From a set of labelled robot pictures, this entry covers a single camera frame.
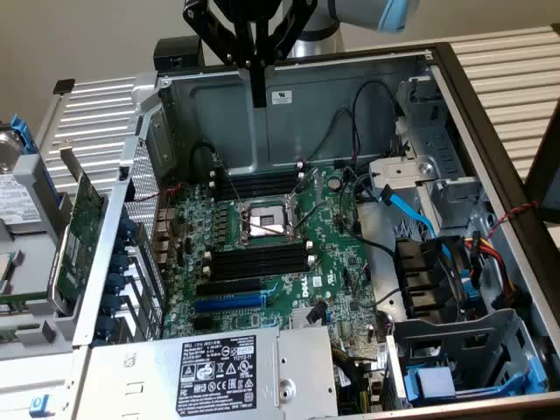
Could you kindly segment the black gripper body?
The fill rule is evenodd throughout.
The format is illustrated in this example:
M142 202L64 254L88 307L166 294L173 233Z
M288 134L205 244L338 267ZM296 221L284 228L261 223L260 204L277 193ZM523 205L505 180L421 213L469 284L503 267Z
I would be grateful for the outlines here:
M232 24L268 22L276 14L281 1L215 0L214 3Z

